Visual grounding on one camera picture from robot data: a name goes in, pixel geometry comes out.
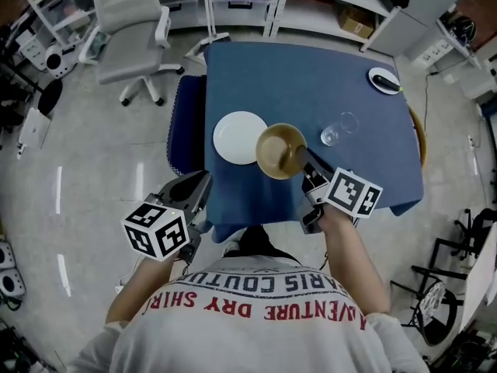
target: small white dish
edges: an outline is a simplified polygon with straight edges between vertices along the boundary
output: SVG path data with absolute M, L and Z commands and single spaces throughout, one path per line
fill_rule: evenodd
M 400 86 L 401 83 L 398 81 L 398 78 L 393 73 L 388 71 L 387 69 L 373 68 L 367 73 L 367 75 L 370 78 L 370 82 L 373 85 L 373 87 L 376 89 L 379 89 L 384 94 L 388 94 L 389 96 L 394 96 L 395 94 L 400 93 L 400 91 L 392 91 L 390 89 L 386 89 L 384 87 L 381 87 L 380 85 L 376 85 L 373 82 L 373 76 L 380 75 L 380 76 L 383 76 L 384 78 L 386 78 L 387 80 L 390 80 L 392 83 L 395 83 L 396 85 Z
M 214 128 L 214 147 L 217 153 L 235 165 L 256 161 L 255 147 L 266 123 L 254 113 L 239 111 L 223 117 Z

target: white office chair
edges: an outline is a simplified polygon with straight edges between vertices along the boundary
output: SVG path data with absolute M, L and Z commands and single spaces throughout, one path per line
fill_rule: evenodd
M 92 31 L 82 48 L 79 59 L 83 63 L 96 64 L 88 59 L 89 47 L 99 32 L 109 35 L 102 58 L 98 62 L 97 82 L 108 84 L 131 78 L 119 97 L 124 105 L 134 85 L 143 80 L 154 102 L 161 106 L 164 100 L 154 87 L 150 75 L 157 71 L 176 71 L 181 75 L 185 69 L 180 64 L 161 64 L 162 52 L 171 46 L 167 42 L 171 19 L 169 8 L 162 7 L 159 0 L 94 0 L 99 25 Z

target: gray floor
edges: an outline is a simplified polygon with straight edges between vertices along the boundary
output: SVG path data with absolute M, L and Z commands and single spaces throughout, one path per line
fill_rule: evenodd
M 235 40 L 262 40 L 252 32 L 232 36 Z M 205 72 L 182 58 L 199 38 L 199 33 L 171 37 L 169 61 L 180 61 L 187 74 Z M 343 40 L 280 32 L 277 42 L 336 49 L 393 63 L 374 52 L 361 54 L 355 44 Z M 405 98 L 423 118 L 425 74 L 413 71 L 403 58 L 395 64 Z M 132 104 L 122 107 L 118 96 L 124 83 L 99 86 L 94 68 L 79 65 L 64 79 L 64 92 L 41 150 L 27 149 L 18 160 L 16 133 L 5 137 L 0 153 L 0 215 L 28 293 L 18 312 L 3 307 L 0 316 L 15 324 L 57 366 L 61 366 L 57 354 L 67 363 L 96 334 L 115 295 L 114 287 L 134 264 L 136 256 L 123 237 L 120 219 L 135 198 L 156 191 L 175 177 L 166 161 L 165 142 L 178 80 L 176 74 L 155 76 L 155 84 L 167 96 L 164 106 L 153 104 L 141 90 Z M 387 210 L 376 211 L 359 225 L 386 283 L 392 278 L 417 283 L 408 267 L 427 262 L 435 237 L 450 237 L 452 222 L 465 207 L 477 210 L 491 202 L 487 184 L 492 159 L 486 127 L 478 122 L 475 105 L 438 76 L 429 78 L 428 93 L 424 199 L 400 218 Z M 481 141 L 476 151 L 482 179 L 474 173 L 468 135 Z M 137 167 L 141 165 L 142 188 L 137 186 Z M 60 214 L 55 213 L 58 166 L 62 167 Z M 319 267 L 323 262 L 325 247 L 320 235 L 304 239 L 294 222 L 266 229 L 277 247 L 303 263 Z M 61 284 L 58 253 L 65 256 L 70 298 Z M 213 244 L 207 234 L 190 269 L 206 267 L 220 254 L 221 246 Z M 177 265 L 176 275 L 182 269 L 181 263 Z M 393 298 L 395 314 L 403 316 L 410 297 L 394 289 Z M 443 349 L 427 349 L 416 332 L 408 329 L 407 333 L 423 354 L 434 357 Z

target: brown bowl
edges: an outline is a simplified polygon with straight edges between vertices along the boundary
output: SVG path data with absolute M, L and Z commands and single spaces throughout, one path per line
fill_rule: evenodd
M 287 180 L 301 171 L 296 157 L 299 146 L 307 147 L 304 135 L 285 123 L 266 128 L 257 140 L 255 156 L 261 170 L 275 180 Z

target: drinking glass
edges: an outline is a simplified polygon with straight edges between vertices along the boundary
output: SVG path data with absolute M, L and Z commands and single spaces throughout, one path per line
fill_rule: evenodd
M 321 133 L 321 141 L 327 146 L 338 144 L 339 140 L 355 134 L 359 130 L 359 121 L 352 112 L 343 112 L 340 120 L 330 124 Z

